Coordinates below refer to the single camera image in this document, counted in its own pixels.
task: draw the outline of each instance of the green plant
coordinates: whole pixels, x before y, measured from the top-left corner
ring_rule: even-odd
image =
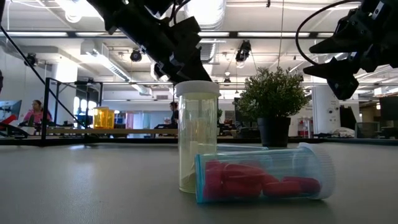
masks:
[[[218,111],[217,111],[217,118],[218,118],[218,121],[220,121],[222,115],[223,115],[223,110],[218,109]]]
[[[258,74],[246,81],[238,110],[253,120],[295,115],[308,103],[301,81],[301,76],[290,75],[280,67],[276,72],[258,68]]]

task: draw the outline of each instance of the woman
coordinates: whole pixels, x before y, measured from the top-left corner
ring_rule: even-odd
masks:
[[[32,115],[34,116],[35,123],[40,123],[41,120],[43,119],[43,108],[42,108],[42,102],[40,102],[40,100],[34,100],[32,102],[32,109],[27,112],[24,121],[29,121]],[[52,121],[50,112],[48,112],[47,114],[47,119],[49,121]]]

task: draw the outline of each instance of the black plant pot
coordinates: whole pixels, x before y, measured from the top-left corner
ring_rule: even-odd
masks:
[[[287,147],[291,118],[258,118],[262,146]]]

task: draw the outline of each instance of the plastic container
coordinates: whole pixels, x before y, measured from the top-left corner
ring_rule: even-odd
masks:
[[[197,202],[323,199],[335,188],[335,170],[321,145],[296,149],[197,155]]]
[[[195,155],[217,150],[218,84],[187,81],[175,86],[179,97],[178,150],[180,190],[195,193]]]
[[[268,150],[267,147],[257,146],[239,146],[230,144],[218,144],[217,152],[244,152],[244,151],[261,151]]]
[[[106,128],[114,128],[114,110],[108,110],[108,120],[106,122]]]
[[[108,128],[108,107],[94,108],[94,129]]]

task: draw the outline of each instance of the red pieces inside container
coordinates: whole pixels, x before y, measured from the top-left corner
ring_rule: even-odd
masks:
[[[208,161],[205,166],[203,196],[207,200],[231,197],[253,198],[261,192],[272,198],[316,194],[320,183],[312,178],[284,177],[281,181],[259,166]]]

